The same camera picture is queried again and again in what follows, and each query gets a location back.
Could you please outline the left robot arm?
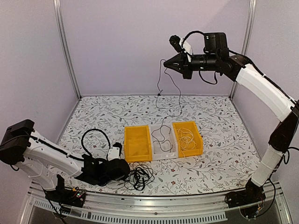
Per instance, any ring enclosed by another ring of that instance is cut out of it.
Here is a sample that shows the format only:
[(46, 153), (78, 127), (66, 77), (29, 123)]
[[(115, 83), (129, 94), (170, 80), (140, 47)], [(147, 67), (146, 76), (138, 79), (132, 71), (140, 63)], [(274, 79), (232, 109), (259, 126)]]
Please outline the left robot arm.
[(117, 155), (112, 159), (88, 154), (75, 156), (43, 137), (29, 119), (6, 129), (0, 144), (0, 160), (26, 172), (60, 203), (69, 199), (69, 191), (58, 184), (58, 176), (47, 169), (48, 165), (79, 181), (99, 186), (124, 180), (130, 173), (128, 163)]

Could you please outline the clear plastic bin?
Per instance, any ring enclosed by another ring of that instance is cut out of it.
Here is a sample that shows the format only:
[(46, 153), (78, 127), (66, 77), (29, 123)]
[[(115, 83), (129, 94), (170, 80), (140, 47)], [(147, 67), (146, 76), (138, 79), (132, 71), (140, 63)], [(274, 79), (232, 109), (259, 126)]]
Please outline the clear plastic bin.
[(152, 148), (152, 160), (178, 158), (178, 144), (172, 125), (149, 125)]

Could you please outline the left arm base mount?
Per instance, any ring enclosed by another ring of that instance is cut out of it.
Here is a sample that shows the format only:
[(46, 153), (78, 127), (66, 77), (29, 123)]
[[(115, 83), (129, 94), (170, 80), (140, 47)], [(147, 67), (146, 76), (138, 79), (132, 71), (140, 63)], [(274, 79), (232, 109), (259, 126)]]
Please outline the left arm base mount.
[(64, 178), (57, 175), (57, 185), (54, 190), (45, 190), (46, 199), (62, 205), (69, 205), (82, 208), (85, 203), (86, 191), (78, 187), (67, 189), (64, 185)]

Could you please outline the yellow bin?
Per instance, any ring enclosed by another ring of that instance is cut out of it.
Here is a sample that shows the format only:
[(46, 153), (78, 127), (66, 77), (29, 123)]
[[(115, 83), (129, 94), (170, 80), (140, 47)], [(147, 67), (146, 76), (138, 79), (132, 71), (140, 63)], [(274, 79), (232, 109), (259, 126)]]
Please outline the yellow bin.
[(203, 139), (194, 121), (172, 123), (178, 144), (178, 157), (185, 158), (203, 154)]
[(128, 163), (152, 161), (149, 126), (126, 126), (124, 129), (124, 155)]

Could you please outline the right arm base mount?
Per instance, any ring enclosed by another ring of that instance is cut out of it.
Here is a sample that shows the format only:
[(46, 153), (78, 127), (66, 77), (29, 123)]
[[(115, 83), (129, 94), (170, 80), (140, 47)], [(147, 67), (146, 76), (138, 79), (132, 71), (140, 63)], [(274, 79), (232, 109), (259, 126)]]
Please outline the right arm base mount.
[(246, 219), (254, 219), (262, 210), (265, 199), (263, 187), (255, 185), (250, 178), (244, 190), (228, 192), (224, 201), (229, 208), (245, 206), (240, 209), (241, 215)]

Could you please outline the aluminium frame post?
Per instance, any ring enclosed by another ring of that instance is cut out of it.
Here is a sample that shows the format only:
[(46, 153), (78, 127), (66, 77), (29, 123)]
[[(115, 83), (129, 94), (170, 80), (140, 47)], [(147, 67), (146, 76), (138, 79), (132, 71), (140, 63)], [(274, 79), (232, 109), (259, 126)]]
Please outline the aluminium frame post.
[(251, 38), (252, 29), (253, 29), (254, 20), (255, 20), (256, 3), (257, 3), (257, 0), (249, 1), (249, 9), (248, 9), (246, 29), (245, 29), (245, 36), (243, 39), (242, 50), (241, 50), (241, 53), (243, 55), (246, 55), (248, 52), (250, 38)]
[(66, 67), (70, 76), (71, 84), (74, 89), (75, 96), (78, 100), (82, 98), (81, 92), (79, 89), (78, 81), (75, 76), (74, 72), (74, 67), (72, 64), (71, 60), (71, 54), (69, 51), (68, 43), (67, 43), (67, 38), (66, 38), (66, 32), (64, 28), (64, 21), (63, 21), (63, 14), (62, 14), (62, 8), (61, 8), (61, 1), (60, 0), (53, 0), (53, 6), (54, 6), (54, 12), (55, 12), (55, 17), (56, 17), (56, 22), (57, 22), (57, 29), (58, 29), (58, 34), (62, 46), (62, 51), (66, 63)]

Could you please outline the left aluminium frame post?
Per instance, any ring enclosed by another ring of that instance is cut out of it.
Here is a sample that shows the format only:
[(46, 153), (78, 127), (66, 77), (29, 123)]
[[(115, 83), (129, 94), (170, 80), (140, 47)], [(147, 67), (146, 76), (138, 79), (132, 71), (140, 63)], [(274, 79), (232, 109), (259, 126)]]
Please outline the left aluminium frame post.
[(53, 6), (54, 6), (54, 12), (55, 12), (55, 17), (56, 17), (56, 22), (57, 22), (57, 29), (58, 29), (58, 34), (62, 46), (62, 51), (66, 63), (66, 67), (70, 76), (71, 84), (74, 89), (75, 96), (78, 100), (82, 98), (81, 92), (79, 89), (78, 81), (75, 76), (74, 72), (74, 67), (72, 64), (71, 60), (71, 54), (69, 51), (68, 43), (67, 43), (67, 38), (66, 38), (66, 32), (64, 28), (64, 21), (63, 21), (63, 14), (62, 14), (62, 8), (61, 8), (61, 1), (60, 0), (53, 0)]

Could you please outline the right yellow bin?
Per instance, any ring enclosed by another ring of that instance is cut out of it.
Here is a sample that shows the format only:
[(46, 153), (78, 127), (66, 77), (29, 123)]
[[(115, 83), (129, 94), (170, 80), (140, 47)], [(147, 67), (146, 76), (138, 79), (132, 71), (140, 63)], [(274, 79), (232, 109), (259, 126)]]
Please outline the right yellow bin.
[(203, 154), (203, 139), (194, 121), (172, 123), (178, 144), (178, 157), (185, 158)]

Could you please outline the front aluminium rail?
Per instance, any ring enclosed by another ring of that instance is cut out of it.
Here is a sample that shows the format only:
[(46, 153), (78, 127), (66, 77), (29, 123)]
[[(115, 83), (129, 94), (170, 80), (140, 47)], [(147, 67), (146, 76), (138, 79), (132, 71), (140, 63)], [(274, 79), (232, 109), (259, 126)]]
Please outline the front aluminium rail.
[(41, 187), (32, 183), (25, 198), (22, 224), (292, 224), (279, 182), (264, 186), (261, 216), (246, 219), (241, 207), (229, 207), (225, 192), (189, 196), (124, 196), (87, 192), (82, 208), (59, 212)]

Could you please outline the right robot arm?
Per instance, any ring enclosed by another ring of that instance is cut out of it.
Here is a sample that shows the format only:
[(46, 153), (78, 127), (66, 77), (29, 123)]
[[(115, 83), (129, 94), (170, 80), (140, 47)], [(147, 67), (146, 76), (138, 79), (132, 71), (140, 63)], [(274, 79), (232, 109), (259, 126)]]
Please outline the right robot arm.
[(233, 82), (247, 88), (266, 104), (279, 120), (270, 135), (261, 163), (247, 181), (240, 194), (245, 203), (252, 203), (263, 191), (263, 185), (279, 167), (299, 124), (299, 103), (285, 93), (276, 83), (263, 74), (251, 59), (229, 49), (226, 34), (198, 32), (204, 37), (204, 53), (194, 54), (187, 38), (172, 35), (169, 39), (177, 55), (164, 62), (164, 67), (191, 79), (193, 72), (213, 71), (227, 76)]

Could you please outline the right aluminium frame post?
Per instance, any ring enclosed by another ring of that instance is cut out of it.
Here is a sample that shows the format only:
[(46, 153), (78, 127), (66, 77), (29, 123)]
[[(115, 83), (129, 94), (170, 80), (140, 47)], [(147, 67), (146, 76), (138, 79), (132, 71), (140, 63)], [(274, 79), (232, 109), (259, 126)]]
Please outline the right aluminium frame post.
[(255, 20), (256, 3), (257, 3), (257, 0), (249, 1), (249, 9), (248, 9), (246, 29), (245, 29), (245, 36), (243, 39), (242, 50), (241, 50), (241, 53), (243, 55), (246, 55), (248, 52), (250, 38), (251, 38), (252, 29), (253, 29), (254, 20)]

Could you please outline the floral table mat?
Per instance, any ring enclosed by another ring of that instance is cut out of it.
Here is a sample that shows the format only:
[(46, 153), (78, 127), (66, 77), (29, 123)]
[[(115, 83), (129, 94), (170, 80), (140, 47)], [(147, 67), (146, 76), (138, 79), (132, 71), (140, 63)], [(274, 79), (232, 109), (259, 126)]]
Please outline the floral table mat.
[(126, 126), (194, 121), (203, 139), (203, 154), (182, 159), (147, 162), (151, 183), (136, 191), (128, 183), (104, 187), (78, 181), (63, 171), (68, 187), (112, 194), (164, 196), (190, 195), (243, 187), (260, 158), (233, 104), (227, 97), (114, 96), (88, 97), (79, 103), (59, 145), (74, 154), (90, 151), (104, 158), (108, 146), (124, 142)]

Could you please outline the left yellow bin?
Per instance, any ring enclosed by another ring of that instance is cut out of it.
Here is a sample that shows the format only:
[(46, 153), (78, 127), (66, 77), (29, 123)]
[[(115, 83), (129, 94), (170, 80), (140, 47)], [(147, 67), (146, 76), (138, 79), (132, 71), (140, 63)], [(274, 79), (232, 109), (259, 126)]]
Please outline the left yellow bin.
[(149, 126), (126, 126), (124, 129), (124, 155), (128, 163), (152, 161)]

